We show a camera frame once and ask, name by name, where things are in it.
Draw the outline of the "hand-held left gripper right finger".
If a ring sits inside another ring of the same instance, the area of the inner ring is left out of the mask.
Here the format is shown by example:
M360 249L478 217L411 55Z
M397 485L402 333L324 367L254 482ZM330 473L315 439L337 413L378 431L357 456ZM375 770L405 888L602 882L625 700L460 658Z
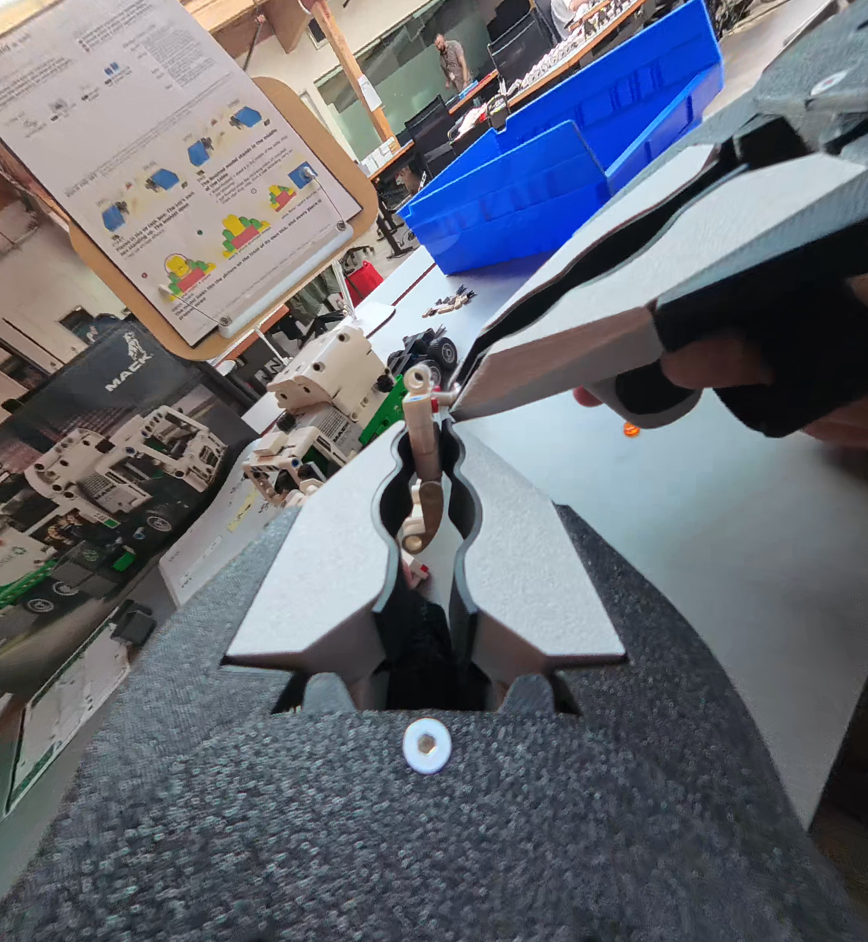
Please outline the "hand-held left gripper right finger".
M554 503L458 423L443 422L440 446L461 536L450 607L460 658L496 684L624 660Z

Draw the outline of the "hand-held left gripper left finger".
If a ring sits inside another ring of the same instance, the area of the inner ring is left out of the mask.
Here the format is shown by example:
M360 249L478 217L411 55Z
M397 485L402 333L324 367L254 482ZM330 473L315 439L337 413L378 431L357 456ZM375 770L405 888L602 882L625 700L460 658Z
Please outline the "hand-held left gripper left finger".
M393 426L308 497L230 642L227 664L327 673L357 708L380 710L388 651L374 609L401 570L381 522L384 487L402 467L404 426Z

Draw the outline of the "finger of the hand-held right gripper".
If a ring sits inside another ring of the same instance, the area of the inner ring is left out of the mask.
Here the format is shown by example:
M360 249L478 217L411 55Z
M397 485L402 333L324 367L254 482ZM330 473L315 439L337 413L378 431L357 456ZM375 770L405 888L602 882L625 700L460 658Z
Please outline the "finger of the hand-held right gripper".
M647 178L629 186L585 223L476 337L470 352L538 322L570 290L607 274L641 251L681 206L712 182L720 144L697 144L677 153Z
M839 309L848 262L837 239L864 219L868 166L796 157L752 169L722 157L702 186L641 251L570 290L533 325L469 353L452 418L504 413L575 386L657 428L691 411L699 394L671 383L659 361L721 332L753 344L772 385L788 383L805 322Z

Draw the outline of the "small white grey lego assembly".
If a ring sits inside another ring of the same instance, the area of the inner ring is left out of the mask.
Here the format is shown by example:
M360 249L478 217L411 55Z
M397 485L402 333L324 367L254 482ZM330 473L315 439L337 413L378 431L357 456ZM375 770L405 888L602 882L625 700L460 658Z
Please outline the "small white grey lego assembly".
M430 367L410 367L404 381L403 414L414 471L408 480L411 507L397 540L409 586L431 602L445 603L461 538L447 513L451 492L441 468L439 404Z

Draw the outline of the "pile of small lego parts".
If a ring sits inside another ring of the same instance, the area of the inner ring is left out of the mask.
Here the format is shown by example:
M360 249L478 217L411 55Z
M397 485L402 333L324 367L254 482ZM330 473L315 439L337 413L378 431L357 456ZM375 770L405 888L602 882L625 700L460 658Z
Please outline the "pile of small lego parts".
M426 312L422 314L423 318L431 318L458 311L469 304L476 297L475 290L460 285L454 293L438 299L432 304Z

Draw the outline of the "white green lego truck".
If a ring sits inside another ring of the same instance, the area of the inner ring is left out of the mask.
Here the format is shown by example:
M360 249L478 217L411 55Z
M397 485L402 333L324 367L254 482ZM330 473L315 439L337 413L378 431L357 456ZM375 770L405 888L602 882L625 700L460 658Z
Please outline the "white green lego truck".
M404 337L386 362L354 325L308 343L269 384L281 410L242 465L262 499L278 508L299 503L402 420L410 367L426 365L435 385L449 381L460 353L445 331Z

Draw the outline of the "lego set box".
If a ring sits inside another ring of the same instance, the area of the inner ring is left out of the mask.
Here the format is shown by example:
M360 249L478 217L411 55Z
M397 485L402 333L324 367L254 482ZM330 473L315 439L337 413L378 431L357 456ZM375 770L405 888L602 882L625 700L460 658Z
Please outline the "lego set box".
M0 425L0 689L39 686L216 496L254 433L206 379L114 321Z

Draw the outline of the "blue plastic bin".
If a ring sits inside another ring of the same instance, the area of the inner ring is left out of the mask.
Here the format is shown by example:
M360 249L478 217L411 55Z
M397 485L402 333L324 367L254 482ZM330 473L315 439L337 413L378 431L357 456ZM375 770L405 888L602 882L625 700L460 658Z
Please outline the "blue plastic bin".
M723 86L707 7L686 2L511 115L501 147L573 124L615 194L699 126Z
M445 274L552 253L611 195L609 166L575 122L503 138L489 132L401 212Z

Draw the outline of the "white instruction booklet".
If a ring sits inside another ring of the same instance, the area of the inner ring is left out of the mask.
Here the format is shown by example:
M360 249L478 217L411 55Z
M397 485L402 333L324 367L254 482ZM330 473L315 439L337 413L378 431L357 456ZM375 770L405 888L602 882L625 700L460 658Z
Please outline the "white instruction booklet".
M208 509L159 560L174 610L180 609L225 566L240 556L282 514L315 493L291 492L269 503L235 467Z

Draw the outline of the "black office chair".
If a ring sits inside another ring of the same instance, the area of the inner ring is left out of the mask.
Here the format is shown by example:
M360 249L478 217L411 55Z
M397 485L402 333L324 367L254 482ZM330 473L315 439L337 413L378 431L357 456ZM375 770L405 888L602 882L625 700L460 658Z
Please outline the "black office chair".
M440 95L405 122L416 159L427 173L428 181L432 181L456 159L448 139L452 127L451 115Z
M487 33L489 56L507 87L525 77L557 42L540 2L500 2Z

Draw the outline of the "red container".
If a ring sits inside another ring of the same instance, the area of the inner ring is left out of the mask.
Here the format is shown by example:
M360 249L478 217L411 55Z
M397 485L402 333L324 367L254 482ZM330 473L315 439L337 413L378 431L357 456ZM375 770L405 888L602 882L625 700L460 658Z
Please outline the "red container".
M369 260L361 261L351 271L346 272L345 280L354 308L357 308L384 282L383 276Z

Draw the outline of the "wooden clipboard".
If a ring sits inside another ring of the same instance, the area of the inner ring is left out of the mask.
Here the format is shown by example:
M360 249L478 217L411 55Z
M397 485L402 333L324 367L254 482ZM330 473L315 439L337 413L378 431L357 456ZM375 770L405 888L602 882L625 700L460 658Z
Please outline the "wooden clipboard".
M273 289L264 302L257 308L252 308L254 316L246 315L237 325L228 327L225 335L213 332L201 343L191 347L162 317L151 299L124 276L87 234L74 222L68 224L71 244L81 261L116 295L129 309L134 320L156 341L170 353L190 362L224 359L226 354L247 337L255 332L262 332L263 324L278 312L291 295L305 287L315 275L323 272L328 266L336 264L362 239L375 224L378 214L379 199L369 178L293 89L272 77L256 77L253 81L358 206L357 214L346 222L342 230L345 240L330 245L322 256L311 254L306 265L300 269L299 277L292 284L287 284L285 288Z

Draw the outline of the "clear clipboard bar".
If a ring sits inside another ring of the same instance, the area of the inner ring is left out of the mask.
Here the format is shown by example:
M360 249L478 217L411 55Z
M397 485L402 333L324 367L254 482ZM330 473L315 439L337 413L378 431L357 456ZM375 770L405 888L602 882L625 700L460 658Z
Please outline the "clear clipboard bar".
M202 331L216 330L231 338L296 285L329 265L354 238L351 221L335 218L317 229L306 227L313 215L295 218L292 224L253 239L250 249L238 253L220 268L205 272L191 289L176 294L167 285L153 290L180 324L201 322Z

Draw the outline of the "printed instruction sheet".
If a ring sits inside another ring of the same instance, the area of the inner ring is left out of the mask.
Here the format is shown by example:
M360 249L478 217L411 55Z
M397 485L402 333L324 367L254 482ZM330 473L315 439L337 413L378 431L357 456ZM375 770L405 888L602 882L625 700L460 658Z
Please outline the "printed instruction sheet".
M0 35L0 145L191 347L176 294L253 239L357 214L179 2L56 2Z

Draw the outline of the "wooden post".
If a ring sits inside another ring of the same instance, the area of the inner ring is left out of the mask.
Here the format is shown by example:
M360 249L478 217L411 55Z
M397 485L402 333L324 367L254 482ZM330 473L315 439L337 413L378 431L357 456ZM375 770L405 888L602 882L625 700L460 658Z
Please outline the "wooden post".
M388 142L394 135L391 125L385 116L381 99L370 80L364 75L355 54L346 41L345 35L336 23L328 2L311 1L304 2L303 5L307 6L310 15L314 17L320 25L350 86L356 93L357 99L368 113L371 124L378 134L380 142L383 144Z

